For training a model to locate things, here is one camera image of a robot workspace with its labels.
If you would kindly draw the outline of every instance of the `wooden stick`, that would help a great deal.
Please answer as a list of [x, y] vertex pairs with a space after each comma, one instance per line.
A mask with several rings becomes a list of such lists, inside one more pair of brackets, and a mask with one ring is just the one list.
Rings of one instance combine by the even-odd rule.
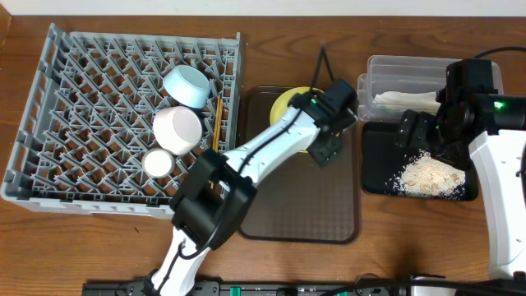
[[[215, 123], [214, 123], [214, 140], [212, 141], [212, 149], [214, 151], [219, 150], [219, 136], [221, 135], [221, 117], [223, 116], [223, 100], [221, 95], [217, 98], [217, 105], [215, 106], [217, 110], [215, 111]], [[214, 190], [214, 183], [210, 181], [210, 188]]]

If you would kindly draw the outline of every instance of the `wooden surface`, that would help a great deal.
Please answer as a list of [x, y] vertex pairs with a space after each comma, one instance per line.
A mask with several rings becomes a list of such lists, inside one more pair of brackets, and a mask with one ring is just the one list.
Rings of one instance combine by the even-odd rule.
[[[105, 33], [232, 38], [240, 31], [245, 90], [307, 85], [322, 41], [329, 43], [335, 75], [353, 85], [373, 54], [468, 58], [526, 45], [526, 19], [520, 18], [16, 16], [0, 56], [2, 175], [51, 22], [65, 31]], [[492, 58], [501, 66], [506, 93], [524, 95], [526, 54]], [[0, 201], [0, 294], [79, 295], [87, 280], [146, 275], [160, 267], [171, 228], [168, 220], [34, 213]], [[355, 243], [269, 243], [234, 234], [206, 258], [199, 274], [225, 281], [349, 282], [366, 272], [426, 272], [485, 280], [487, 264], [482, 198], [454, 203], [362, 194], [362, 233]]]

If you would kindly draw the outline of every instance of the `white mug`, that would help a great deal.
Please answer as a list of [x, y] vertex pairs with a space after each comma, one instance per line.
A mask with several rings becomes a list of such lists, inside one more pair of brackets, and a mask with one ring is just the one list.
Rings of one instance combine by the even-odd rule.
[[153, 130], [159, 145], [175, 155], [186, 154], [203, 136], [201, 120], [183, 106], [160, 110], [154, 117]]

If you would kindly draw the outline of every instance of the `dish rack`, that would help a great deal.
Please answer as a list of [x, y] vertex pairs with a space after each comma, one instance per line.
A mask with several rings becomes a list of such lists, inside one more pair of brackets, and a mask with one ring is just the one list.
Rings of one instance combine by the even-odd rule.
[[[211, 146], [215, 120], [221, 120], [219, 152], [235, 146], [240, 44], [239, 33], [236, 39], [67, 34], [52, 24], [2, 197], [35, 211], [170, 219], [169, 200], [196, 157]], [[152, 132], [155, 114], [178, 105], [163, 88], [162, 77], [179, 64], [210, 79], [210, 97], [198, 114], [203, 137], [194, 150], [176, 158], [169, 176], [150, 178], [141, 158], [159, 147]], [[218, 99], [224, 101], [219, 119]]]

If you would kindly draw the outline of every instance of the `brown tray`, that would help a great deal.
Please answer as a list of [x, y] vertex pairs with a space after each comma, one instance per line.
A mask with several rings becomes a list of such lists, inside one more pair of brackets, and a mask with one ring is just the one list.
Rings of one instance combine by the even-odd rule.
[[[241, 144], [269, 125], [270, 109], [289, 87], [258, 86], [245, 95], [238, 124]], [[258, 186], [239, 233], [245, 238], [305, 243], [351, 243], [360, 234], [358, 131], [343, 136], [344, 148], [320, 168], [297, 153]]]

